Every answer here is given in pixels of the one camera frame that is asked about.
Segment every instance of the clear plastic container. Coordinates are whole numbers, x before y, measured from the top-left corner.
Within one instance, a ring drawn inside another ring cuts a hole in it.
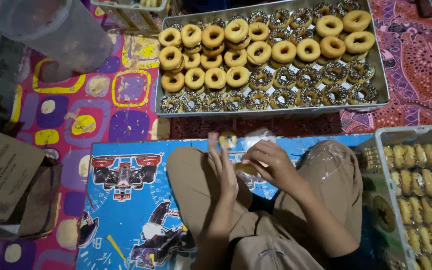
[[[0,0],[0,31],[81,73],[103,66],[113,46],[80,0]]]

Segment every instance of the cardboard box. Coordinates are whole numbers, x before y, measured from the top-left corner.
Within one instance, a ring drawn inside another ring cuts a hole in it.
[[[43,150],[0,133],[0,239],[43,236],[56,220],[61,166]]]

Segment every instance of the blue board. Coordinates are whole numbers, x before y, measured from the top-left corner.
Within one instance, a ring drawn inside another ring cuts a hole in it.
[[[372,134],[277,138],[296,163],[321,140],[357,146]],[[244,139],[229,152],[244,154]],[[166,174],[166,160],[178,147],[207,150],[207,140],[171,140],[93,144],[77,269],[189,269],[195,245],[182,224]],[[277,189],[263,181],[246,181],[253,193],[271,199]]]

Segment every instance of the person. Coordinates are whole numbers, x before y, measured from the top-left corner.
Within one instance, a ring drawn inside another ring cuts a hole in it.
[[[353,151],[336,141],[309,149],[297,170],[286,151],[261,140],[241,158],[279,189],[273,209],[236,177],[228,150],[180,147],[166,170],[198,251],[193,269],[373,269],[359,249],[363,183]]]

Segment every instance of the red patterned cloth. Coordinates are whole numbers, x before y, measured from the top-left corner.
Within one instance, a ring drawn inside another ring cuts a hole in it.
[[[372,133],[381,127],[432,125],[432,18],[405,0],[371,0],[390,104],[369,113],[343,110],[316,118],[268,120],[175,118],[171,138],[205,138],[209,131],[244,134],[265,126],[278,136]]]

